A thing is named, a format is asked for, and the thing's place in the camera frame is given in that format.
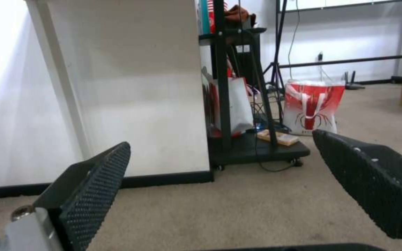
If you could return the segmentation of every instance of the caster wheel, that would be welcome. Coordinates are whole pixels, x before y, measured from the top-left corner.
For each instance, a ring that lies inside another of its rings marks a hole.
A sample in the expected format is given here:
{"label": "caster wheel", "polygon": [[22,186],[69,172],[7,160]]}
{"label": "caster wheel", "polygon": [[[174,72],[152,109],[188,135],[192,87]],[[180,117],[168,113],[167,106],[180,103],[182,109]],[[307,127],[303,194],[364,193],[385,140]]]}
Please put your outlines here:
{"label": "caster wheel", "polygon": [[301,167],[301,166],[303,166],[303,161],[300,158],[292,159],[290,161],[290,163],[292,164],[293,167]]}

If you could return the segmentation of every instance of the white wall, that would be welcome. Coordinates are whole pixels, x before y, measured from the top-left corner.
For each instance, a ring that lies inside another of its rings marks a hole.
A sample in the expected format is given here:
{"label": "white wall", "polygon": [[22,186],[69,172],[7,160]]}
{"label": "white wall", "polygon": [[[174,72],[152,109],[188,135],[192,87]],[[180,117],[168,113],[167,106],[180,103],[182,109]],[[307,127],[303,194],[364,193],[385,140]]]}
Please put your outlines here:
{"label": "white wall", "polygon": [[[229,0],[229,6],[238,0]],[[275,51],[275,1],[242,0],[241,5],[257,15],[261,35],[263,68],[273,61]],[[288,51],[297,23],[297,13],[287,13],[281,41],[280,64],[288,64]],[[402,53],[402,2],[300,12],[300,25],[291,52],[291,63],[314,62],[319,52],[324,60],[355,59]],[[202,53],[203,62],[209,54]],[[388,79],[397,73],[395,60],[323,66],[328,75],[340,80],[345,71],[356,70],[356,81]],[[289,79],[289,70],[282,70]],[[318,79],[318,67],[292,69],[293,78]],[[270,72],[265,75],[270,80]]]}
{"label": "white wall", "polygon": [[90,149],[128,141],[127,176],[209,170],[194,2],[50,8]]}
{"label": "white wall", "polygon": [[[0,5],[0,186],[51,182],[80,152],[25,2]],[[50,8],[92,154],[128,141],[127,176],[209,170],[193,2],[56,0]]]}
{"label": "white wall", "polygon": [[80,160],[68,139],[25,2],[0,1],[0,186],[53,181]]}

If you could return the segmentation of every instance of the textured rubber pad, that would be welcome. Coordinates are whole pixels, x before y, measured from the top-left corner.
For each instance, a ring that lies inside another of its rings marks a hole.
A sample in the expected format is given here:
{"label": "textured rubber pad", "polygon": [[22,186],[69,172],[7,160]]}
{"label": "textured rubber pad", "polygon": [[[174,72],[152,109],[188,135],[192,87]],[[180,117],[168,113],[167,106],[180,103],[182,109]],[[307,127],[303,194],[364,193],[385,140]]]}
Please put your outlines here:
{"label": "textured rubber pad", "polygon": [[389,237],[402,238],[402,155],[322,130],[313,137],[348,194]]}
{"label": "textured rubber pad", "polygon": [[86,250],[113,203],[130,154],[124,142],[71,165],[34,203],[48,210],[65,250]]}

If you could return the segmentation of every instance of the brown cloth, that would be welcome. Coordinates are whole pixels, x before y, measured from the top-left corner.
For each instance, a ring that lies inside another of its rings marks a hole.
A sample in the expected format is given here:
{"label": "brown cloth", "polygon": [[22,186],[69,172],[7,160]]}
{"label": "brown cloth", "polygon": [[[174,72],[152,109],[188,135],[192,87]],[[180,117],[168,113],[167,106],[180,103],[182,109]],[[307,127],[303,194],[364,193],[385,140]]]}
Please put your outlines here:
{"label": "brown cloth", "polygon": [[241,13],[241,22],[245,22],[249,16],[251,17],[251,27],[254,27],[255,24],[255,14],[249,15],[246,9],[243,7],[240,8],[239,5],[233,6],[230,10],[224,12],[224,17],[226,22],[229,23],[240,23],[240,13]]}

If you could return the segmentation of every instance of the red and white shopping bag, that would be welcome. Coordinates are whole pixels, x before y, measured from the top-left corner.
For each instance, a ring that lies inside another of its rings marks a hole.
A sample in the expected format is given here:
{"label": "red and white shopping bag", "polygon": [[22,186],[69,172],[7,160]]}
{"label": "red and white shopping bag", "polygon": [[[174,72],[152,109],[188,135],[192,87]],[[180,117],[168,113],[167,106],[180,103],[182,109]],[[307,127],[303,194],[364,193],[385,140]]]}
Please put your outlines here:
{"label": "red and white shopping bag", "polygon": [[297,135],[311,135],[315,129],[337,132],[335,112],[345,83],[290,80],[286,84],[284,124]]}
{"label": "red and white shopping bag", "polygon": [[[215,33],[214,0],[207,0],[207,11],[209,13],[210,33]],[[228,3],[224,1],[224,11],[228,11]]]}

